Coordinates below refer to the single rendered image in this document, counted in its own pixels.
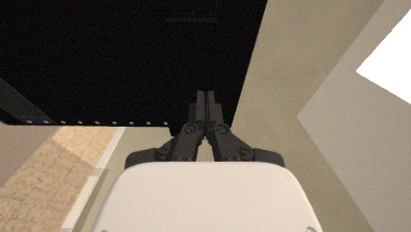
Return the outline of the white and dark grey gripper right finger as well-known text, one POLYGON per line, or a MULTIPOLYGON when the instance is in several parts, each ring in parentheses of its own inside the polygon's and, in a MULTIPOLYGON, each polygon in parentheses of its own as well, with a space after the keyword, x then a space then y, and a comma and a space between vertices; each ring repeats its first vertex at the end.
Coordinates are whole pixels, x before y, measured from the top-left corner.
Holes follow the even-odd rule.
POLYGON ((232 134, 223 122, 221 103, 214 101, 214 91, 206 92, 205 139, 211 145, 214 162, 263 162, 285 168, 279 153, 251 148, 232 134))

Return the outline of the black equipment rack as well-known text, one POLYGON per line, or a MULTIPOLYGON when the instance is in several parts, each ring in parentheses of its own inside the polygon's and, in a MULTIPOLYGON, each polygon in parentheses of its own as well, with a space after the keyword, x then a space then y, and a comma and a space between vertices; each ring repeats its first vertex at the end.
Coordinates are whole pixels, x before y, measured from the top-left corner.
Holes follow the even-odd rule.
POLYGON ((176 136, 203 91, 206 136, 214 91, 231 128, 267 1, 0 0, 0 121, 176 136))

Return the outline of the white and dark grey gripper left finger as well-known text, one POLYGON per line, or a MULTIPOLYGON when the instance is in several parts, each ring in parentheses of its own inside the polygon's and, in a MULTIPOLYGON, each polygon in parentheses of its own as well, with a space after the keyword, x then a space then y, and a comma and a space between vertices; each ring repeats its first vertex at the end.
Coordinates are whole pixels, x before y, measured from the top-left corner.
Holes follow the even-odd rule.
POLYGON ((188 123, 181 132, 162 145, 132 152, 125 169, 151 162, 196 162, 199 146, 205 139, 205 92, 197 91, 197 103, 190 103, 188 123))

